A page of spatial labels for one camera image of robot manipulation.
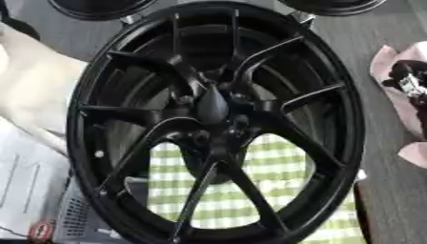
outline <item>floor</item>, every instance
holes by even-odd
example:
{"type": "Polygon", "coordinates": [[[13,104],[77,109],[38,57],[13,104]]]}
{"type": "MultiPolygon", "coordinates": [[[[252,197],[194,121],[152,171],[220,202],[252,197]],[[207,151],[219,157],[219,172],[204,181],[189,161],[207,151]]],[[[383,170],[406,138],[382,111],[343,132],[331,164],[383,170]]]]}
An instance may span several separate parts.
{"type": "MultiPolygon", "coordinates": [[[[39,30],[42,41],[66,55],[90,60],[120,30],[116,21],[80,22],[52,9],[47,0],[7,0],[12,15],[39,30]]],[[[367,123],[360,184],[369,212],[374,243],[427,243],[427,171],[397,158],[413,137],[368,73],[382,45],[403,50],[427,39],[427,1],[389,0],[371,12],[345,17],[318,17],[316,32],[336,51],[352,73],[363,97],[367,123]]]]}

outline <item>wheel spoke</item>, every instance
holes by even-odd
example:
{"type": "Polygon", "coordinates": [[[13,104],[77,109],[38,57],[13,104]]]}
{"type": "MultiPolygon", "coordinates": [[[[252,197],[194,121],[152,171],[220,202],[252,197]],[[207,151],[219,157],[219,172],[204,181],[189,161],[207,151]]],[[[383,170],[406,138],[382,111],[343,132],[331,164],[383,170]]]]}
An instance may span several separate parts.
{"type": "Polygon", "coordinates": [[[309,92],[309,93],[300,95],[294,99],[291,99],[291,100],[283,103],[283,106],[281,107],[281,111],[283,113],[292,112],[298,108],[301,108],[305,105],[313,103],[320,98],[324,98],[328,95],[331,95],[331,94],[336,93],[338,91],[341,91],[343,89],[345,89],[345,85],[343,83],[338,83],[335,85],[327,86],[321,90],[317,90],[317,91],[313,91],[313,92],[309,92]]]}
{"type": "Polygon", "coordinates": [[[162,121],[143,132],[133,144],[128,148],[124,155],[115,164],[110,174],[97,188],[99,193],[110,190],[117,193],[126,191],[124,189],[124,180],[128,176],[146,177],[150,168],[151,148],[159,143],[173,141],[171,134],[177,130],[187,130],[194,128],[195,122],[189,118],[176,118],[175,120],[162,121]]]}
{"type": "Polygon", "coordinates": [[[317,91],[308,92],[297,96],[296,98],[288,101],[282,101],[279,99],[260,101],[255,103],[255,110],[258,112],[274,112],[276,114],[286,114],[293,112],[303,106],[314,103],[315,101],[334,94],[338,91],[345,89],[345,85],[342,83],[324,87],[317,91]]]}
{"type": "Polygon", "coordinates": [[[288,118],[281,119],[284,128],[284,137],[304,150],[316,163],[317,170],[323,175],[333,175],[336,170],[344,167],[328,150],[314,141],[307,133],[301,130],[288,118]]]}
{"type": "Polygon", "coordinates": [[[259,223],[266,229],[276,234],[285,234],[288,228],[281,221],[275,210],[270,206],[261,191],[256,187],[251,178],[229,158],[227,163],[221,164],[224,172],[246,194],[256,206],[260,220],[259,223]]]}
{"type": "Polygon", "coordinates": [[[150,148],[148,147],[145,136],[141,136],[128,149],[128,151],[118,161],[112,172],[101,183],[96,191],[103,195],[106,190],[113,191],[116,195],[124,191],[124,180],[132,172],[138,172],[150,167],[150,148]]]}
{"type": "Polygon", "coordinates": [[[200,82],[200,75],[197,73],[193,65],[185,58],[184,49],[182,49],[182,34],[179,27],[179,14],[175,14],[172,18],[173,23],[173,58],[169,63],[174,66],[177,72],[184,77],[188,85],[193,90],[193,96],[198,97],[206,90],[206,87],[200,82]]]}
{"type": "Polygon", "coordinates": [[[233,84],[237,85],[237,83],[242,82],[242,78],[245,75],[247,76],[250,73],[254,72],[254,70],[258,68],[260,65],[262,65],[266,60],[275,56],[283,49],[288,48],[289,45],[297,41],[300,41],[301,39],[302,39],[302,36],[293,37],[285,41],[282,41],[279,44],[276,44],[272,47],[269,47],[268,49],[259,51],[249,56],[235,70],[233,84]]]}
{"type": "Polygon", "coordinates": [[[86,115],[94,122],[105,122],[107,120],[120,120],[133,123],[142,127],[157,124],[163,120],[174,117],[188,117],[190,115],[187,109],[176,110],[140,110],[136,108],[107,107],[81,105],[80,112],[86,115]]]}
{"type": "Polygon", "coordinates": [[[230,13],[231,25],[229,27],[229,35],[232,47],[232,57],[225,67],[223,67],[220,75],[220,81],[232,81],[234,77],[234,71],[240,65],[243,59],[243,50],[241,49],[241,35],[239,27],[239,10],[234,10],[230,13]]]}
{"type": "Polygon", "coordinates": [[[192,190],[187,197],[184,207],[176,221],[171,240],[173,243],[179,242],[183,235],[185,235],[191,227],[191,220],[195,208],[200,201],[202,195],[208,189],[209,185],[213,182],[217,173],[217,162],[209,157],[204,163],[197,179],[195,180],[192,190]]]}
{"type": "Polygon", "coordinates": [[[108,54],[112,61],[116,62],[117,67],[141,67],[155,72],[166,81],[172,82],[171,86],[175,90],[175,96],[197,96],[199,90],[203,89],[200,83],[195,82],[197,81],[196,71],[191,65],[184,62],[182,55],[172,57],[159,55],[161,56],[159,58],[125,51],[109,51],[108,54]]]}

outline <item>wheel rim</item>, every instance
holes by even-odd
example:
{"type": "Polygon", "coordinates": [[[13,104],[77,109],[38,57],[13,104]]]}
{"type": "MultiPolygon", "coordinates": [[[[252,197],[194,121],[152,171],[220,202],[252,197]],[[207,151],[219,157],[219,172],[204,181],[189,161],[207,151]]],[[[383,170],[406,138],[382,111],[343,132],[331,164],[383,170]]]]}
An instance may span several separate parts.
{"type": "Polygon", "coordinates": [[[372,10],[387,0],[280,0],[296,10],[311,12],[317,15],[343,16],[363,13],[372,10]]]}
{"type": "Polygon", "coordinates": [[[82,76],[68,119],[71,163],[83,193],[113,228],[137,243],[297,242],[318,228],[346,196],[356,178],[363,143],[363,118],[356,89],[329,48],[291,18],[237,3],[170,8],[149,15],[114,37],[82,76]],[[183,36],[187,41],[192,35],[199,40],[200,33],[210,33],[210,38],[217,34],[215,37],[222,36],[230,44],[225,62],[212,58],[213,62],[204,64],[205,67],[191,65],[193,62],[187,60],[183,49],[183,36]],[[261,49],[248,48],[251,38],[261,49]],[[276,99],[257,100],[256,92],[248,86],[248,78],[253,78],[259,69],[281,64],[277,62],[280,58],[301,53],[307,55],[302,60],[310,71],[304,67],[305,72],[292,74],[298,70],[297,65],[292,65],[296,62],[293,60],[288,63],[292,72],[285,71],[285,76],[301,81],[313,79],[319,84],[285,98],[278,89],[283,87],[279,83],[259,82],[259,86],[273,91],[276,99]],[[224,65],[218,68],[216,65],[222,62],[224,65]],[[137,90],[135,82],[122,87],[114,82],[114,77],[120,77],[131,66],[144,68],[143,77],[149,80],[145,85],[136,82],[142,91],[137,95],[139,105],[130,99],[130,94],[137,90]],[[153,77],[153,73],[162,75],[160,81],[147,78],[153,77]],[[169,88],[168,106],[156,111],[140,108],[164,88],[169,88]],[[332,152],[281,115],[323,98],[336,104],[334,110],[339,111],[334,119],[337,132],[333,133],[332,152]],[[216,115],[204,114],[206,108],[216,115]],[[106,142],[106,123],[110,120],[146,128],[125,155],[117,159],[115,167],[106,142]],[[233,156],[264,133],[289,139],[316,163],[316,172],[305,189],[279,212],[272,210],[241,170],[239,158],[233,156]],[[195,134],[201,136],[204,146],[194,144],[195,134]],[[184,157],[186,153],[192,155],[196,148],[203,161],[194,173],[199,177],[177,222],[143,207],[126,191],[124,183],[126,176],[144,172],[150,148],[163,141],[178,145],[184,157]],[[135,164],[141,158],[144,163],[135,164]],[[226,180],[232,180],[251,198],[260,220],[227,230],[192,228],[189,219],[200,195],[210,184],[226,180]]]}
{"type": "Polygon", "coordinates": [[[69,17],[101,21],[113,20],[139,12],[157,0],[126,0],[126,1],[99,1],[91,0],[49,0],[51,5],[69,17]]]}

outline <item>rim lip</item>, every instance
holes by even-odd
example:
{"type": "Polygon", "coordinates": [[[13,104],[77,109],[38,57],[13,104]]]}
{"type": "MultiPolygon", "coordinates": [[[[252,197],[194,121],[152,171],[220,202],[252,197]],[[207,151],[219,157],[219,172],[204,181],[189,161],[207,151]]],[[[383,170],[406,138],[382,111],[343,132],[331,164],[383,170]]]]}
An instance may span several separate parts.
{"type": "MultiPolygon", "coordinates": [[[[78,184],[83,192],[83,194],[89,199],[91,205],[96,209],[96,211],[104,218],[104,220],[116,229],[120,234],[127,238],[128,240],[135,243],[158,243],[158,239],[154,238],[152,235],[144,232],[146,236],[136,235],[141,234],[138,230],[136,230],[129,223],[123,222],[123,218],[117,220],[114,218],[117,213],[112,213],[109,211],[109,207],[104,206],[104,204],[100,204],[98,199],[95,199],[92,191],[90,180],[87,178],[86,173],[83,172],[83,168],[80,166],[85,162],[88,162],[88,158],[86,157],[86,149],[81,147],[83,144],[78,144],[77,142],[84,142],[81,134],[77,134],[78,131],[78,98],[80,98],[81,93],[89,86],[90,81],[95,79],[94,74],[99,74],[100,70],[103,70],[104,67],[100,67],[99,63],[104,63],[102,61],[105,58],[105,53],[111,50],[114,47],[121,46],[118,45],[123,41],[129,41],[130,37],[135,36],[136,33],[139,33],[141,30],[145,30],[147,28],[147,24],[155,23],[156,20],[164,19],[164,16],[170,16],[171,14],[180,11],[186,8],[204,8],[204,7],[221,7],[221,8],[230,8],[230,9],[245,9],[246,10],[254,10],[263,14],[270,14],[270,18],[281,18],[282,20],[289,22],[288,19],[284,15],[281,15],[277,12],[271,10],[265,10],[260,7],[251,6],[248,4],[236,3],[236,2],[212,2],[212,3],[191,3],[185,5],[179,5],[170,7],[168,9],[164,9],[155,13],[150,14],[145,19],[138,21],[137,23],[131,25],[127,29],[118,33],[112,41],[109,42],[92,60],[92,62],[88,65],[85,72],[83,73],[80,82],[78,83],[69,107],[69,115],[67,120],[67,145],[69,150],[69,155],[71,159],[71,164],[74,169],[75,175],[78,179],[78,184]]],[[[324,56],[330,61],[330,63],[334,66],[336,73],[340,74],[340,78],[345,83],[347,88],[351,91],[348,92],[350,97],[351,105],[353,107],[354,116],[352,116],[352,121],[347,123],[352,123],[355,125],[358,130],[352,136],[355,138],[353,141],[353,148],[350,152],[348,152],[347,157],[349,160],[347,161],[347,166],[345,169],[341,171],[341,176],[337,176],[336,178],[339,180],[334,181],[334,185],[336,191],[332,194],[331,198],[324,204],[323,208],[318,212],[318,215],[314,216],[314,221],[310,221],[307,225],[301,227],[298,230],[292,230],[286,236],[286,238],[280,238],[277,240],[269,240],[268,243],[295,243],[303,238],[305,238],[308,234],[312,233],[315,229],[317,229],[323,221],[325,221],[332,212],[339,206],[341,201],[345,198],[347,193],[351,190],[353,183],[356,179],[356,174],[359,169],[360,161],[363,155],[364,148],[364,140],[365,140],[365,130],[364,130],[364,118],[362,113],[362,106],[358,92],[356,91],[355,84],[350,76],[350,74],[345,69],[344,65],[338,59],[338,57],[333,53],[333,51],[327,46],[323,40],[318,37],[316,34],[311,32],[310,30],[303,29],[297,23],[290,23],[290,25],[294,25],[297,30],[300,30],[301,33],[305,37],[310,38],[311,42],[315,46],[322,51],[324,56]]],[[[191,241],[191,243],[198,243],[197,240],[191,241]]]]}
{"type": "Polygon", "coordinates": [[[355,14],[361,14],[363,12],[372,10],[381,4],[385,3],[387,0],[371,0],[370,2],[367,2],[362,5],[354,5],[344,8],[334,8],[334,7],[325,7],[325,6],[319,6],[316,4],[305,4],[301,3],[300,0],[280,0],[283,4],[301,11],[306,11],[310,13],[314,13],[317,15],[324,15],[324,16],[348,16],[348,15],[355,15],[355,14]]]}
{"type": "Polygon", "coordinates": [[[61,13],[75,19],[80,20],[89,20],[89,21],[107,21],[107,20],[115,20],[119,18],[123,18],[132,14],[135,14],[139,11],[142,11],[145,8],[148,8],[158,0],[141,0],[136,2],[133,5],[130,5],[123,10],[112,10],[112,11],[106,11],[102,13],[87,13],[83,11],[76,11],[76,10],[70,10],[67,8],[62,7],[60,4],[58,4],[57,0],[48,0],[48,2],[53,6],[56,10],[60,11],[61,13]]]}

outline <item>wheel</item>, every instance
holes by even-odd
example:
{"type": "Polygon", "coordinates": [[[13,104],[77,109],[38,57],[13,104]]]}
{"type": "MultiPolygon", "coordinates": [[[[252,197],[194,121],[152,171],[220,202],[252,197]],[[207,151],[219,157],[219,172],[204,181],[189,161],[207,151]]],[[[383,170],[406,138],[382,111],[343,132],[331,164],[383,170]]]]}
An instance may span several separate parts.
{"type": "Polygon", "coordinates": [[[157,0],[49,0],[58,11],[81,20],[115,20],[139,12],[157,0]]]}
{"type": "Polygon", "coordinates": [[[280,0],[296,10],[317,15],[343,16],[372,10],[387,0],[280,0]]]}
{"type": "Polygon", "coordinates": [[[73,94],[67,138],[84,195],[131,242],[296,243],[351,189],[364,122],[349,73],[318,36],[270,10],[211,2],[152,13],[115,36],[73,94]],[[315,163],[305,188],[279,211],[242,170],[262,134],[289,140],[315,163]],[[150,178],[151,149],[163,142],[179,147],[194,176],[176,221],[150,211],[126,185],[128,177],[150,178]],[[224,182],[251,199],[259,220],[192,226],[200,197],[224,182]]]}

